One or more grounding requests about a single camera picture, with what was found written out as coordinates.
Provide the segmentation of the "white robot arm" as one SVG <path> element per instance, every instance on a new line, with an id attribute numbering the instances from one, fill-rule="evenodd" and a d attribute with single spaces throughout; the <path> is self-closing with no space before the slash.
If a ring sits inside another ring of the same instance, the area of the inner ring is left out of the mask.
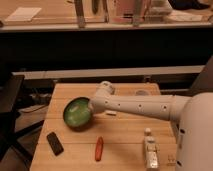
<path id="1" fill-rule="evenodd" d="M 93 113 L 112 110 L 177 123 L 175 171 L 213 171 L 213 92 L 192 97 L 114 92 L 112 83 L 101 82 L 89 102 Z"/>

